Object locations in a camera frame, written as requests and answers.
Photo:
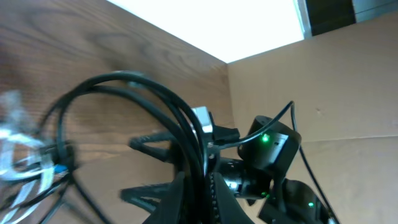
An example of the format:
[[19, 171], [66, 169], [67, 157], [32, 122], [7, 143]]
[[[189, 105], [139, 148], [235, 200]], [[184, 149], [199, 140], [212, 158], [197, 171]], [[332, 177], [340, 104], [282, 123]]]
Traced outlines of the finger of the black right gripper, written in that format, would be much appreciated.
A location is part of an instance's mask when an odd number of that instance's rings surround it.
[[144, 185], [119, 191], [119, 198], [149, 213], [155, 211], [162, 198], [166, 195], [170, 183]]

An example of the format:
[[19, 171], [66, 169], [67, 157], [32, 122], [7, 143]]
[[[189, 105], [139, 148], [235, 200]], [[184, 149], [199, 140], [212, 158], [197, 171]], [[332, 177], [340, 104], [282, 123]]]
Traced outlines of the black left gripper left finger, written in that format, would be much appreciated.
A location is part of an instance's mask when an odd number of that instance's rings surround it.
[[178, 173], [155, 211], [142, 224], [179, 224], [184, 198], [183, 172]]

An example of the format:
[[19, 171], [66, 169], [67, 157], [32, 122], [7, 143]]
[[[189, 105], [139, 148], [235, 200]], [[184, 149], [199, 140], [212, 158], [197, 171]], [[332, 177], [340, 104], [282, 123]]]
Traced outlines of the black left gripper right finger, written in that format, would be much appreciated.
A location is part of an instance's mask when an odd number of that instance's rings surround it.
[[210, 207], [210, 223], [254, 224], [218, 172], [210, 174]]

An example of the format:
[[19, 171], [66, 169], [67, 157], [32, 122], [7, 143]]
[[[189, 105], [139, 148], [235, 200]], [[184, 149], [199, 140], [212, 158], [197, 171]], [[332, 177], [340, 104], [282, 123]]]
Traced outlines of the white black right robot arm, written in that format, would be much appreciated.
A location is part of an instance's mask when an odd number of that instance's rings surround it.
[[183, 183], [187, 163], [172, 134], [159, 133], [133, 138], [130, 147], [173, 164], [171, 183], [122, 189], [121, 200], [149, 213], [148, 223], [250, 223], [239, 205], [258, 200], [264, 204], [258, 217], [265, 223], [337, 223], [338, 219], [323, 193], [307, 184], [290, 180], [287, 171], [302, 150], [296, 127], [288, 127], [266, 116], [257, 116], [250, 128], [265, 133], [238, 147], [238, 159], [210, 154], [205, 188], [194, 205], [188, 203]]

